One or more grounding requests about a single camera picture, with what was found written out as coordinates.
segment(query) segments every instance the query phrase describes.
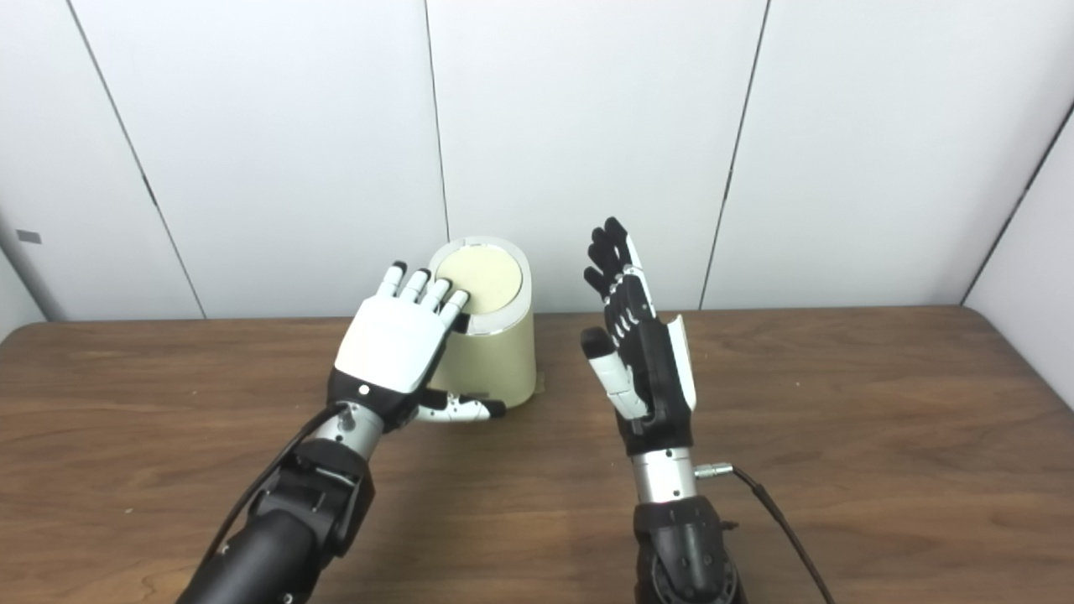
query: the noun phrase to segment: silver cylinder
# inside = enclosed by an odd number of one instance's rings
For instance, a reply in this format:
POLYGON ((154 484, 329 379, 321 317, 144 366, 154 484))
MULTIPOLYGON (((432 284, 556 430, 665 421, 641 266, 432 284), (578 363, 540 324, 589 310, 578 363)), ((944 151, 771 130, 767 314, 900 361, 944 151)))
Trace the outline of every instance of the silver cylinder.
POLYGON ((347 408, 322 423, 313 437, 335 441, 369 461, 383 433, 384 422, 379 415, 362 405, 347 403, 347 408))
POLYGON ((630 462, 641 503, 667 503, 697 494, 694 462, 686 447, 636 455, 630 462))

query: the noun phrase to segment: white robotic hand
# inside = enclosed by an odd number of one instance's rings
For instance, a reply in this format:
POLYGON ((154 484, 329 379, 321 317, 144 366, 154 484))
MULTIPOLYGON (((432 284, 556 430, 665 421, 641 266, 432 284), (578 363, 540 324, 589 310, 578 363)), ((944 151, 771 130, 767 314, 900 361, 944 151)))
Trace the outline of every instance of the white robotic hand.
POLYGON ((421 269, 401 290, 405 273, 406 264, 392 264, 377 294, 362 302, 339 344, 335 368, 369 384, 409 394, 431 373, 440 345, 469 293, 460 289, 441 307, 451 282, 436 279, 426 290, 430 272, 421 269))
POLYGON ((460 399, 425 388, 469 294, 456 290, 445 302, 450 281, 430 284, 429 270, 420 269, 401 288, 405 274, 406 264, 395 262, 377 293, 362 302, 339 345, 329 398, 373 409, 383 419, 384 432, 415 418, 476 421, 503 416, 506 407, 499 401, 460 399))

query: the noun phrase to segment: white wall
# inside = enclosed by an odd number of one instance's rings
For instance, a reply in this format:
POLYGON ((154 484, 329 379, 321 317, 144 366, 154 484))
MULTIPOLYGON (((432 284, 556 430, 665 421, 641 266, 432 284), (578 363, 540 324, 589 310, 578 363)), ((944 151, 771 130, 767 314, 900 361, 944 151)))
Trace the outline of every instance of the white wall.
POLYGON ((954 303, 1074 99, 1066 0, 775 1, 722 205, 765 0, 72 1, 179 254, 64 3, 0 3, 57 318, 346 315, 449 233, 594 310, 609 214, 662 308, 954 303))
POLYGON ((696 308, 764 0, 430 0, 451 236, 526 253, 542 311, 595 310, 590 232, 632 230, 696 308))
POLYGON ((987 317, 1074 406, 1074 125, 1056 142, 974 285, 987 317))
POLYGON ((1074 99, 1074 2, 772 2, 705 307, 950 304, 1074 99))
POLYGON ((209 317, 350 315, 447 242, 422 0, 75 0, 209 317))
POLYGON ((24 325, 44 320, 21 279, 0 251, 0 342, 24 325))
POLYGON ((0 241, 49 315, 200 318, 64 2, 0 3, 0 241))

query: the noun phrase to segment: black forearm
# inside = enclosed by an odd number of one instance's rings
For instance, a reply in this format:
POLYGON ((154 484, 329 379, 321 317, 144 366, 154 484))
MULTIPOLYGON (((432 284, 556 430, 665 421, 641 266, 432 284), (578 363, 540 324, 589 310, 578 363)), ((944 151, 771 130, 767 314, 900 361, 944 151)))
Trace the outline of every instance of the black forearm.
POLYGON ((314 533, 290 514, 251 518, 194 573, 176 604, 279 604, 317 572, 309 567, 314 546, 314 533))

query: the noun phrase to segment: container lid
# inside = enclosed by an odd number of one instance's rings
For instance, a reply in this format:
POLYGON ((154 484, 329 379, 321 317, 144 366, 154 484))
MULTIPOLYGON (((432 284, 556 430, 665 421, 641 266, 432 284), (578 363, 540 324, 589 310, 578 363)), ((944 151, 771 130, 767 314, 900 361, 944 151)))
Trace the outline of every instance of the container lid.
POLYGON ((529 312, 529 263, 516 245, 492 236, 448 243, 433 255, 430 270, 470 293, 467 335, 493 335, 522 320, 529 312))

